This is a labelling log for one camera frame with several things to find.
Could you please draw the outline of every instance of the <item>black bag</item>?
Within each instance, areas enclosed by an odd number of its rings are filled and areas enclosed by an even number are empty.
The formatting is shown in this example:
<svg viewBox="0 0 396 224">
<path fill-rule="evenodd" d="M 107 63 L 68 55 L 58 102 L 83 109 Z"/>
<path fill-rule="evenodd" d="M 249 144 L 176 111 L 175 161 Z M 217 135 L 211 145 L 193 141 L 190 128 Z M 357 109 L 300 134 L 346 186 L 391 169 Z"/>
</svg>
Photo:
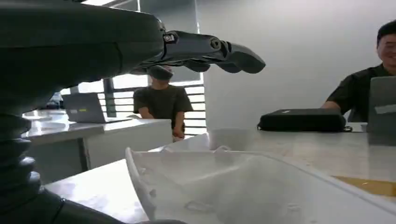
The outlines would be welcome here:
<svg viewBox="0 0 396 224">
<path fill-rule="evenodd" d="M 342 132 L 345 118 L 333 109 L 289 109 L 262 115 L 259 130 L 282 132 Z"/>
</svg>

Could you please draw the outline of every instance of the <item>black t-shirt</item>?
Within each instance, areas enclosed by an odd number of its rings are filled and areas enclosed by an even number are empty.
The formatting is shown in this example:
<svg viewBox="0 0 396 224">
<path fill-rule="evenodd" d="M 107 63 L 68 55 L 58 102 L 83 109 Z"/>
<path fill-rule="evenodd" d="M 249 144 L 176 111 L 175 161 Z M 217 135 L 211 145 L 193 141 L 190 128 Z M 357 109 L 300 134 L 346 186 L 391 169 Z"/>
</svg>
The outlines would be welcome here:
<svg viewBox="0 0 396 224">
<path fill-rule="evenodd" d="M 353 109 L 353 120 L 367 122 L 371 79 L 390 75 L 382 64 L 351 74 L 341 82 L 327 101 L 337 103 L 342 114 Z"/>
<path fill-rule="evenodd" d="M 171 119 L 175 127 L 178 112 L 193 111 L 190 99 L 183 87 L 169 85 L 164 90 L 155 90 L 150 86 L 140 88 L 134 93 L 134 113 L 147 107 L 155 119 Z"/>
</svg>

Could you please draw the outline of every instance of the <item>transparent plastic container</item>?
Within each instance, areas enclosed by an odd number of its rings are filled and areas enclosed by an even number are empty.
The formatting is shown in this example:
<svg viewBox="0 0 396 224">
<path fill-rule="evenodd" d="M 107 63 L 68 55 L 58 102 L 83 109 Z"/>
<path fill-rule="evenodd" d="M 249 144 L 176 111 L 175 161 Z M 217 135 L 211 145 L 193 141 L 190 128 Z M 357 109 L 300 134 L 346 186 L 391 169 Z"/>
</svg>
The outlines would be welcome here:
<svg viewBox="0 0 396 224">
<path fill-rule="evenodd" d="M 133 152 L 132 182 L 150 219 L 189 224 L 395 224 L 396 205 L 263 153 Z"/>
</svg>

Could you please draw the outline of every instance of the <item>white table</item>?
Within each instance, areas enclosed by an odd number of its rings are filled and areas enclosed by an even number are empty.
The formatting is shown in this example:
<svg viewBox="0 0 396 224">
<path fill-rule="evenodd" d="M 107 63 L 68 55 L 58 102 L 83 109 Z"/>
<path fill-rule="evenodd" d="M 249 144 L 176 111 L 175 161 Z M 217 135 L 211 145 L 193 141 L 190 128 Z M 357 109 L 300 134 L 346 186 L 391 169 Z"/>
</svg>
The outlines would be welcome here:
<svg viewBox="0 0 396 224">
<path fill-rule="evenodd" d="M 173 142 L 170 120 L 80 124 L 68 121 L 61 112 L 40 115 L 52 119 L 33 121 L 31 130 L 22 137 L 32 141 L 27 156 L 36 159 L 36 170 L 44 183 L 121 160 L 127 147 L 148 151 Z"/>
<path fill-rule="evenodd" d="M 375 140 L 366 133 L 278 133 L 226 129 L 172 143 L 154 151 L 164 148 L 203 151 L 226 145 L 234 150 L 286 156 L 329 175 L 396 181 L 396 147 L 389 146 L 393 145 L 392 141 L 385 141 L 388 146 L 372 144 Z M 106 187 L 94 189 L 100 184 Z M 125 160 L 56 182 L 48 188 L 127 223 L 147 220 L 141 214 Z M 124 195 L 124 201 L 120 201 L 120 195 Z"/>
</svg>

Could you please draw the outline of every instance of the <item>black robotic arm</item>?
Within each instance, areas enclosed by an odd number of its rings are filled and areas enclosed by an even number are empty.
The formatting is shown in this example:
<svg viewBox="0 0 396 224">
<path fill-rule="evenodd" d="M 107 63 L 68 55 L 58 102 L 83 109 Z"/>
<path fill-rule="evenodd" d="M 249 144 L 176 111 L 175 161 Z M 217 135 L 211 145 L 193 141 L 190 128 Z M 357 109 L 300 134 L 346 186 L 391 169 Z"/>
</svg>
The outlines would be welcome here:
<svg viewBox="0 0 396 224">
<path fill-rule="evenodd" d="M 261 71 L 246 47 L 214 36 L 166 31 L 144 13 L 52 0 L 0 1 L 0 223 L 119 224 L 48 192 L 24 156 L 21 114 L 81 82 L 167 64 L 206 71 Z"/>
</svg>

